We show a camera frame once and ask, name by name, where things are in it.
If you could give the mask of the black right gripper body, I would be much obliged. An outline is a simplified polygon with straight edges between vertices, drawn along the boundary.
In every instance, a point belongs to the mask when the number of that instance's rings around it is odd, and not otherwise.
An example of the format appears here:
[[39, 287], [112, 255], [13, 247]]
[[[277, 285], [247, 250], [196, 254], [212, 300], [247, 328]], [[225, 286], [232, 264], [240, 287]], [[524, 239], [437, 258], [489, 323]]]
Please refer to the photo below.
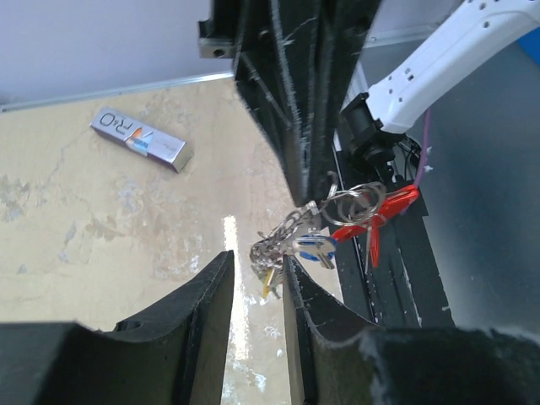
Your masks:
[[212, 0], [210, 17], [198, 22], [201, 58], [232, 59], [240, 18], [239, 0]]

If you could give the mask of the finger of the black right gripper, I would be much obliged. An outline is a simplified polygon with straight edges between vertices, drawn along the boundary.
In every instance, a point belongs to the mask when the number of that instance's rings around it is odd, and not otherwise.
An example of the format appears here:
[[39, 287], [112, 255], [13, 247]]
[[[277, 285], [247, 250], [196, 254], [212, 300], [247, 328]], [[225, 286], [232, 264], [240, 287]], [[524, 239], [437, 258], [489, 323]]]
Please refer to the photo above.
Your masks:
[[244, 1], [235, 84], [278, 158], [294, 202], [312, 198], [318, 1]]
[[315, 58], [308, 198], [322, 198], [328, 191], [327, 172], [332, 168], [332, 142], [338, 116], [379, 7], [377, 0], [322, 3]]

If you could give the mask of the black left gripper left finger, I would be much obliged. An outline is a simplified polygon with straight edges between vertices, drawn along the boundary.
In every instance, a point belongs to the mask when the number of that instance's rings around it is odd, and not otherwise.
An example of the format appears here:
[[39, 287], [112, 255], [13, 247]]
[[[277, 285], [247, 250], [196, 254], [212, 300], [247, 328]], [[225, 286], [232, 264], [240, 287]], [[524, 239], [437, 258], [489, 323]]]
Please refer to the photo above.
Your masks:
[[220, 252], [109, 332], [75, 321], [2, 324], [2, 403], [219, 403], [234, 278], [234, 253]]

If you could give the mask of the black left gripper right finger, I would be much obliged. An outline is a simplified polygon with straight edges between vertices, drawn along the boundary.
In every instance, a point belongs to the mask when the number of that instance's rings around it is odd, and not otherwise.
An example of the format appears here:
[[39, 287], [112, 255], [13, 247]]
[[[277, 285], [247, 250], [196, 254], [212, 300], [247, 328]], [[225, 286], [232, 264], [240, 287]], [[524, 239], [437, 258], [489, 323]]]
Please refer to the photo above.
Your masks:
[[524, 333], [385, 329], [283, 260], [294, 404], [536, 404], [539, 341]]

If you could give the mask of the key bunch with red carabiner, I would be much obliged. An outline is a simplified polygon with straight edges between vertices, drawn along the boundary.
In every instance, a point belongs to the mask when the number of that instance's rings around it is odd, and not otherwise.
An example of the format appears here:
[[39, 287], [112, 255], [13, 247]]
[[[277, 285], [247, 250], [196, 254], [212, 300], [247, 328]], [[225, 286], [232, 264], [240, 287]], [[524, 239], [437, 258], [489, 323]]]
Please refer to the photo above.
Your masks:
[[403, 213], [419, 198], [416, 184], [389, 191], [379, 181], [338, 188], [332, 178], [329, 193], [321, 201], [309, 201], [288, 213], [260, 240], [251, 245], [251, 270], [262, 283], [262, 296], [278, 295], [284, 280], [284, 258], [299, 256], [333, 270], [338, 247], [359, 235], [366, 236], [367, 268], [377, 267], [381, 257], [380, 228]]

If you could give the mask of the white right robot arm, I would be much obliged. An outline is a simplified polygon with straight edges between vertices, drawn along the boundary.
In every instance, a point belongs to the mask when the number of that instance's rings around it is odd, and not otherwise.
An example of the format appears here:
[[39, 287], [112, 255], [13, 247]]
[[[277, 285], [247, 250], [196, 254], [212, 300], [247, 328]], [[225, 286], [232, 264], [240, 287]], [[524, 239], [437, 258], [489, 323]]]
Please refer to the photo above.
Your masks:
[[[295, 205], [321, 200], [330, 148], [377, 1], [214, 1], [198, 25], [204, 58], [232, 62], [247, 110]], [[539, 26], [536, 1], [465, 1], [371, 86], [370, 129], [403, 134], [442, 95]]]

